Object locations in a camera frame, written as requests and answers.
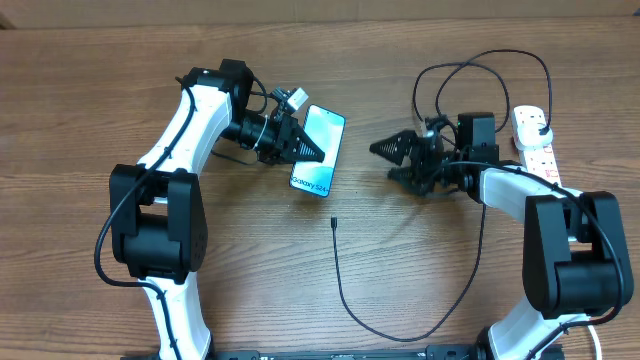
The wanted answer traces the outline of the blue Galaxy S24 smartphone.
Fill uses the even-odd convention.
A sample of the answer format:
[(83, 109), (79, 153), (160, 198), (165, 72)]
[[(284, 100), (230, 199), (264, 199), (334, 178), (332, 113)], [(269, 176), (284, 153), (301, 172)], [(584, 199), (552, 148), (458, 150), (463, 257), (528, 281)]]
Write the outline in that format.
[(326, 108), (311, 105), (306, 113), (304, 132), (314, 147), (301, 143), (299, 152), (307, 160), (297, 161), (289, 184), (292, 188), (326, 198), (329, 196), (346, 119)]

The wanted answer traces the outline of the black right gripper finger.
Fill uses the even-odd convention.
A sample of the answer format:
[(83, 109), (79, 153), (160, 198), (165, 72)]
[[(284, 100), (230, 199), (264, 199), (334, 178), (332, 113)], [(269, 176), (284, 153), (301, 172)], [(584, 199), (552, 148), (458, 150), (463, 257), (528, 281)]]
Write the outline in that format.
[(403, 130), (389, 138), (372, 143), (369, 151), (400, 166), (409, 156), (417, 138), (417, 133), (414, 130)]
[(421, 175), (411, 167), (392, 168), (388, 171), (387, 178), (399, 183), (411, 194), (424, 193), (424, 181)]

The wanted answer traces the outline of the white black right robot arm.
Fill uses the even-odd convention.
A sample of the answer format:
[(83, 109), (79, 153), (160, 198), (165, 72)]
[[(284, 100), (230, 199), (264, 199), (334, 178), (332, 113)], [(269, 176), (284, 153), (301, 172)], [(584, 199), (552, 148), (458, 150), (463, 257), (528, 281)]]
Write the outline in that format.
[(556, 339), (574, 327), (610, 322), (633, 295), (618, 201), (609, 192), (566, 189), (500, 160), (491, 113), (459, 115), (452, 124), (455, 146), (445, 150), (440, 131), (450, 124), (445, 116), (434, 118), (424, 134), (404, 130), (371, 144), (370, 151), (394, 163), (389, 178), (416, 195), (455, 186), (521, 222), (525, 296), (474, 344), (436, 346), (427, 355), (561, 359)]

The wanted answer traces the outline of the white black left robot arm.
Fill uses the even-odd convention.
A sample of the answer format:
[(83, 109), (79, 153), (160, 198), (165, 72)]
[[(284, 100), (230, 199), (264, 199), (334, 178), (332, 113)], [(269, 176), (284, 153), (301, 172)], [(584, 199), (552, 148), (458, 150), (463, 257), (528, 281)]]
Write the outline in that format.
[(268, 91), (232, 59), (177, 81), (181, 100), (157, 143), (110, 174), (94, 266), (105, 283), (145, 292), (160, 338), (155, 358), (212, 359), (197, 272), (209, 238), (200, 175), (214, 145), (230, 140), (267, 165), (321, 162), (325, 153), (294, 116), (308, 99), (301, 88)]

